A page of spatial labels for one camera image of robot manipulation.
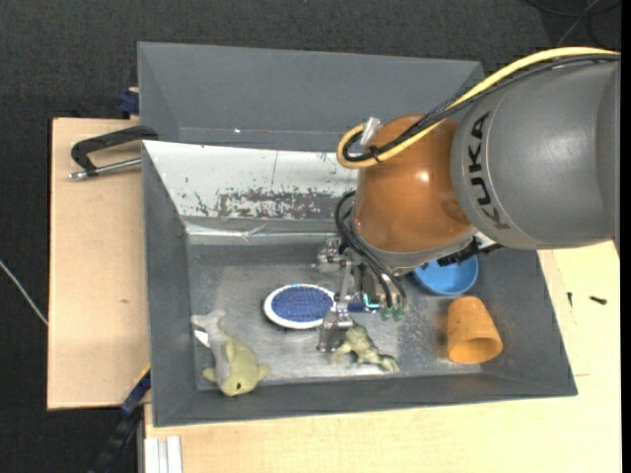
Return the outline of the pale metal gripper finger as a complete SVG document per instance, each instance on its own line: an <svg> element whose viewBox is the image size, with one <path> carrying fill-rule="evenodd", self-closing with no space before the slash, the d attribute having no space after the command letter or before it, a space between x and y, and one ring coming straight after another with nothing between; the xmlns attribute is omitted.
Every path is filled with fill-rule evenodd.
<svg viewBox="0 0 631 473"><path fill-rule="evenodd" d="M346 332L354 321L346 308L332 308L326 312L319 327L316 349L321 353L332 353L344 342Z"/></svg>
<svg viewBox="0 0 631 473"><path fill-rule="evenodd" d="M352 267L352 256L340 237L328 237L316 254L313 268L317 272L340 272Z"/></svg>

